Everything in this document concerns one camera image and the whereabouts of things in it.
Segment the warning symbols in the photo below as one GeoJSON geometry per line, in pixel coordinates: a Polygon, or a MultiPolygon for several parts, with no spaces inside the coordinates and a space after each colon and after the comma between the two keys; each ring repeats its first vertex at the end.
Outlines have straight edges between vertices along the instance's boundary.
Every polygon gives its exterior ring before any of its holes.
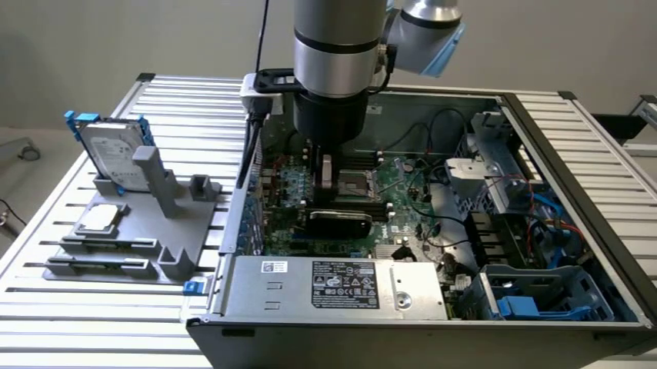
{"type": "Polygon", "coordinates": [[[377,309],[371,262],[312,262],[312,306],[319,309],[377,309]]]}

